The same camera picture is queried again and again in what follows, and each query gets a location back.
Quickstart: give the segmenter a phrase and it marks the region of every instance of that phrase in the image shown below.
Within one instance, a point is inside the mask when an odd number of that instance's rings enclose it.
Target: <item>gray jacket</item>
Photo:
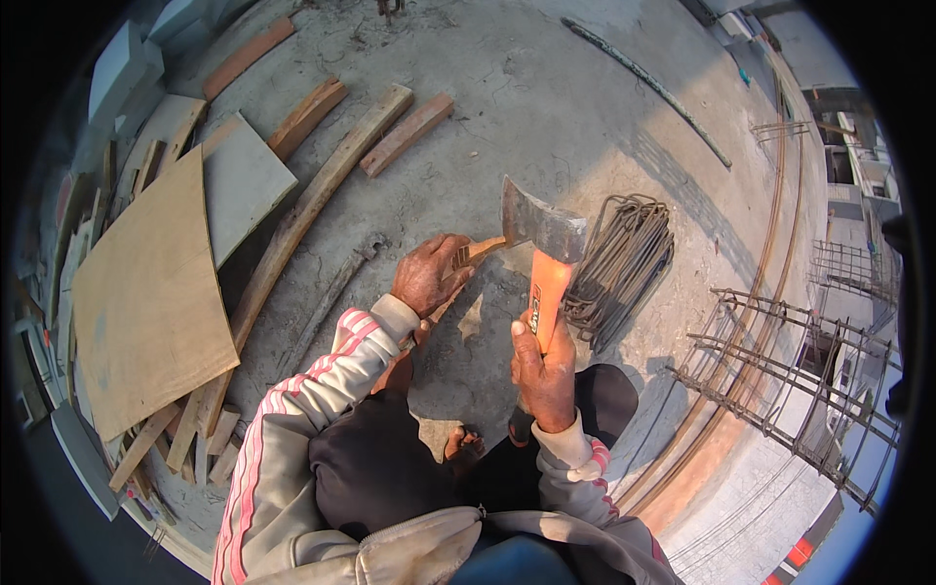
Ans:
[[[369,312],[349,309],[338,321],[331,353],[267,393],[231,477],[212,583],[445,583],[465,562],[481,533],[481,509],[436,510],[360,543],[324,525],[315,509],[309,441],[368,395],[398,355],[398,341],[418,324],[418,316],[390,295]],[[571,550],[586,582],[607,582],[609,572],[620,571],[638,584],[681,584],[643,522],[620,517],[607,496],[602,475],[610,454],[582,431],[581,416],[554,434],[534,423],[533,433],[548,511],[500,512],[485,521],[582,545]]]

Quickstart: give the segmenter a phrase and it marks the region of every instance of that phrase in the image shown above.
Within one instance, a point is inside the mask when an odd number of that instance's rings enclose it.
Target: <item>black pants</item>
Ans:
[[[584,431],[611,448],[636,412],[637,393],[621,370],[596,364],[576,374],[576,406]],[[382,390],[311,441],[315,500],[325,522],[361,540],[453,505],[484,505],[489,512],[540,508],[535,438],[526,447],[505,438],[456,482],[418,431],[405,393]]]

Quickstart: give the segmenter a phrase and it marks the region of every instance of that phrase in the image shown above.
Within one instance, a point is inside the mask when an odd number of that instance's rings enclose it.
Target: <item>hand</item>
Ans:
[[[474,268],[466,266],[442,279],[455,253],[469,243],[466,236],[455,234],[439,234],[424,241],[400,260],[390,294],[425,319],[475,274]]]
[[[514,342],[510,381],[520,387],[520,397],[540,429],[565,431],[576,421],[576,347],[560,314],[549,353],[540,357],[539,342],[530,330],[529,320],[527,310],[510,324]]]

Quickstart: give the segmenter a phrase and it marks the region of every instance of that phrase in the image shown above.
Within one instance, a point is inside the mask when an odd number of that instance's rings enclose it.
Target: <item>knee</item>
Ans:
[[[621,371],[621,368],[609,363],[599,363],[589,368],[591,369],[594,369],[594,383],[597,388],[606,388],[615,397],[615,402],[624,410],[632,414],[636,412],[640,397],[637,395],[634,384],[627,374]]]

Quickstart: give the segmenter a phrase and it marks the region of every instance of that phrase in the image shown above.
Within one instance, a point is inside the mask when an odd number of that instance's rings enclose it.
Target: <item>bundle of rebar stirrups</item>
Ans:
[[[563,305],[578,338],[601,353],[663,279],[674,245],[669,209],[639,193],[609,196],[595,223]]]

